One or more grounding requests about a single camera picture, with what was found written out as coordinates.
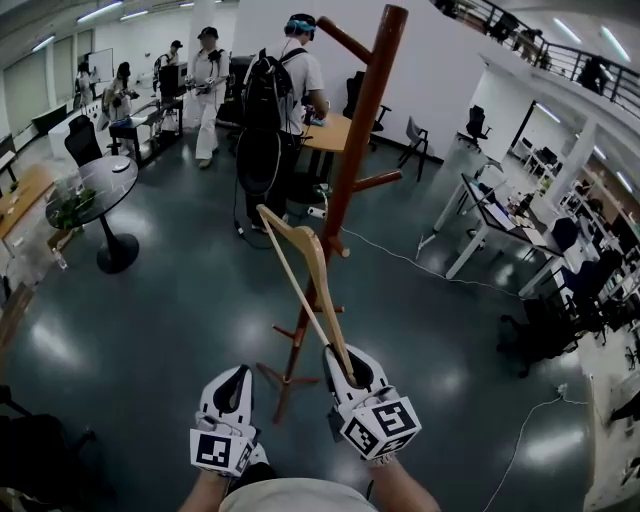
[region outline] vr headset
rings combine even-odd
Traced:
[[[313,41],[316,34],[316,19],[308,14],[294,14],[284,27],[287,35],[309,34],[309,39]]]

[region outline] cable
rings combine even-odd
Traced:
[[[264,247],[264,246],[260,246],[260,245],[255,245],[253,242],[251,242],[245,235],[244,233],[244,229],[242,228],[242,226],[240,225],[240,222],[238,222],[238,218],[236,217],[236,206],[238,204],[238,182],[240,181],[240,178],[238,178],[238,176],[236,175],[236,185],[233,191],[233,227],[235,228],[235,230],[238,232],[238,235],[240,236],[240,238],[242,238],[245,242],[247,242],[247,244],[249,244],[250,247],[252,247],[253,249],[256,249],[257,251],[268,251],[273,249],[273,246],[270,245],[269,247]]]
[[[359,235],[358,233],[354,233],[353,231],[349,231],[349,230],[348,230],[348,229],[346,229],[346,228],[341,228],[341,229],[342,229],[342,231],[344,231],[345,233],[349,233],[350,235],[353,235],[353,236],[355,236],[355,237],[358,237],[358,238],[359,238],[360,240],[362,240],[363,242],[365,242],[365,243],[367,243],[367,244],[369,244],[369,245],[372,245],[373,247],[376,247],[377,249],[380,249],[381,251],[386,252],[387,254],[389,254],[390,256],[393,256],[394,258],[399,258],[399,259],[401,259],[401,260],[408,261],[408,262],[409,262],[409,263],[411,263],[414,267],[417,267],[417,268],[419,268],[420,270],[424,270],[425,272],[427,272],[428,274],[431,274],[431,275],[432,275],[432,276],[434,276],[434,277],[439,277],[440,279],[444,279],[445,281],[448,281],[448,282],[450,282],[450,283],[475,284],[475,285],[478,285],[478,286],[485,286],[485,287],[487,287],[487,288],[491,288],[491,289],[493,289],[493,290],[495,290],[495,291],[502,292],[502,293],[505,293],[505,294],[507,294],[507,295],[511,295],[512,297],[516,297],[516,298],[518,298],[518,299],[521,299],[521,297],[520,297],[519,295],[516,295],[515,293],[508,292],[508,291],[506,291],[506,290],[503,290],[503,289],[501,289],[501,288],[497,288],[496,286],[492,286],[492,285],[487,284],[487,283],[480,283],[480,282],[478,282],[478,281],[463,281],[462,279],[447,279],[445,276],[442,276],[442,275],[438,274],[437,272],[434,272],[433,270],[429,270],[428,268],[425,268],[425,267],[423,267],[422,265],[418,265],[415,261],[413,261],[413,260],[411,260],[411,259],[407,258],[406,256],[401,256],[401,255],[399,255],[399,254],[392,253],[390,250],[385,249],[384,247],[382,247],[382,246],[380,246],[380,245],[378,245],[378,244],[374,244],[373,242],[371,242],[370,240],[367,240],[365,237],[363,237],[362,235]]]
[[[540,407],[543,407],[545,405],[555,404],[556,402],[559,402],[560,400],[562,400],[563,402],[566,402],[568,404],[587,405],[587,402],[573,402],[571,400],[567,400],[566,398],[564,398],[564,396],[559,396],[555,400],[551,400],[550,402],[542,402],[541,404],[538,404],[538,405],[536,405],[536,406],[531,408],[531,410],[529,411],[529,414],[527,414],[527,417],[524,420],[524,423],[520,427],[520,433],[518,434],[518,439],[516,440],[516,447],[515,447],[515,450],[513,451],[513,455],[511,456],[511,460],[509,461],[509,465],[507,466],[507,470],[504,472],[504,475],[502,476],[502,480],[500,480],[500,483],[498,484],[498,487],[496,488],[495,492],[491,496],[491,499],[489,500],[489,503],[487,503],[487,506],[482,510],[482,512],[487,512],[487,510],[489,510],[489,507],[491,506],[491,503],[493,503],[493,500],[495,499],[495,497],[500,492],[500,489],[502,488],[502,485],[504,484],[504,481],[507,479],[507,475],[509,474],[509,471],[511,471],[513,463],[516,460],[516,455],[518,454],[518,448],[520,447],[520,441],[522,440],[522,434],[524,432],[524,428],[527,426],[527,422],[531,418],[531,415],[533,414],[533,411],[535,411],[536,409],[538,409]]]

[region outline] white cable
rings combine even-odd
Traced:
[[[538,405],[536,405],[536,406],[531,408],[531,410],[529,411],[529,414],[527,414],[527,417],[524,420],[524,423],[522,424],[522,427],[520,427],[520,433],[518,434],[518,439],[516,441],[516,449],[513,451],[513,455],[511,456],[511,460],[509,461],[509,465],[507,466],[507,470],[504,472],[504,475],[502,476],[502,480],[500,480],[500,483],[498,484],[498,487],[496,488],[495,492],[491,496],[491,499],[489,500],[489,503],[487,503],[487,506],[484,507],[482,512],[487,512],[487,510],[489,510],[489,507],[491,506],[491,503],[493,503],[493,500],[495,499],[495,497],[500,492],[500,489],[502,488],[502,485],[504,484],[504,481],[507,479],[507,475],[509,474],[509,471],[511,471],[511,468],[513,467],[513,463],[516,460],[516,455],[518,454],[518,448],[520,447],[520,441],[522,440],[522,434],[524,432],[524,428],[527,426],[527,422],[531,418],[531,415],[533,414],[533,411],[535,411],[536,409],[538,409],[540,407],[543,407],[545,405],[555,404],[556,402],[558,402],[560,400],[562,400],[563,402],[567,402],[568,404],[577,404],[577,405],[587,405],[588,404],[588,402],[574,402],[572,400],[567,400],[566,398],[564,398],[562,396],[559,396],[555,400],[551,400],[550,402],[542,402],[541,404],[538,404]]]
[[[406,256],[401,256],[399,254],[392,253],[390,250],[385,249],[384,247],[382,247],[382,246],[380,246],[378,244],[374,244],[373,242],[371,242],[370,240],[367,240],[365,237],[363,237],[362,235],[359,235],[358,233],[354,233],[353,231],[349,231],[346,228],[342,228],[342,231],[344,231],[345,233],[349,233],[350,235],[353,235],[355,237],[358,237],[363,242],[368,243],[369,245],[371,245],[371,246],[373,246],[373,247],[375,247],[377,249],[380,249],[381,251],[386,252],[387,254],[389,254],[390,256],[393,256],[394,258],[399,258],[401,260],[408,261],[414,267],[418,267],[419,269],[424,270],[425,272],[427,272],[428,274],[431,274],[434,277],[439,277],[440,279],[444,279],[445,281],[448,281],[450,283],[476,284],[478,286],[485,286],[487,288],[491,288],[491,289],[496,290],[498,292],[506,293],[507,295],[511,295],[512,297],[517,297],[518,299],[520,299],[520,296],[516,295],[515,293],[508,292],[506,290],[503,290],[503,289],[498,288],[496,286],[492,286],[492,285],[487,284],[487,283],[480,283],[478,281],[463,281],[462,279],[447,279],[445,276],[442,276],[442,275],[438,274],[437,272],[434,272],[433,270],[429,270],[428,268],[425,268],[422,265],[418,265],[415,261],[413,261],[410,258],[407,258]]]

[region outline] gray chair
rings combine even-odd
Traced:
[[[420,128],[413,120],[413,117],[409,116],[406,133],[409,140],[411,140],[411,145],[407,146],[407,149],[402,153],[400,160],[398,160],[398,169],[402,169],[404,164],[409,160],[409,157],[418,151],[420,144],[424,144],[422,151],[420,152],[420,168],[418,170],[418,181],[420,181],[420,178],[422,178],[424,161],[427,158],[427,147],[429,146],[427,137],[429,136],[429,132]]]

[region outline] wooden coat rack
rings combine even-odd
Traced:
[[[341,257],[347,257],[349,251],[340,242],[340,230],[347,211],[347,206],[354,192],[360,192],[368,188],[383,185],[391,181],[399,180],[402,173],[399,170],[379,174],[370,178],[356,180],[362,159],[369,144],[371,128],[376,118],[382,95],[387,86],[389,74],[395,60],[400,39],[407,21],[408,12],[402,7],[387,5],[382,13],[382,19],[378,26],[378,34],[373,45],[373,50],[369,51],[358,41],[349,36],[346,32],[338,28],[331,20],[321,17],[318,20],[318,27],[333,37],[338,43],[358,57],[367,65],[358,104],[353,116],[347,143],[342,156],[342,164],[336,182],[333,185],[333,194],[329,202],[329,210],[325,221],[324,230],[320,236],[320,246],[324,254],[326,265],[329,264],[333,251]],[[318,292],[313,281],[309,279],[305,293],[306,301],[312,306],[313,312],[321,312],[322,308],[317,305]],[[336,308],[336,313],[342,313],[344,308]],[[258,363],[257,367],[265,375],[273,377],[280,383],[280,397],[273,422],[280,423],[287,400],[294,384],[317,383],[320,379],[315,377],[293,377],[302,341],[307,332],[310,316],[304,307],[298,314],[298,322],[295,332],[289,332],[278,326],[273,328],[280,334],[290,338],[293,342],[287,368],[283,374],[276,372],[267,365]]]

